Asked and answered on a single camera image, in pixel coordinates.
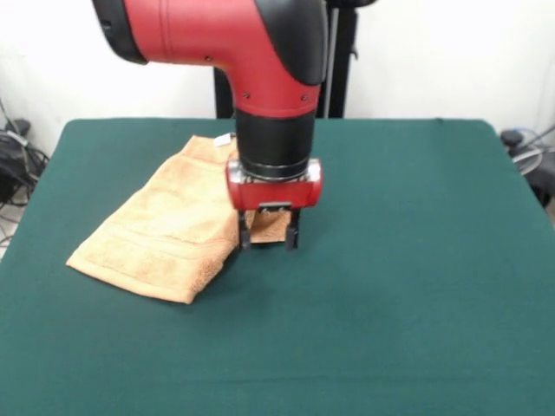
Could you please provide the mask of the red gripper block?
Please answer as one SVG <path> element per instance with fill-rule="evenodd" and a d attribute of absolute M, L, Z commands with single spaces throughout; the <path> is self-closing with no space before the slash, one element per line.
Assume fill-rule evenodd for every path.
<path fill-rule="evenodd" d="M 271 182 L 255 179 L 243 169 L 238 159 L 227 161 L 225 179 L 229 199 L 238 211 L 238 248 L 251 248 L 251 234 L 245 211 L 264 208 L 291 208 L 290 222 L 285 231 L 285 248 L 298 247 L 300 214 L 303 208 L 316 206 L 323 189 L 323 168 L 320 159 L 310 159 L 299 179 Z"/>

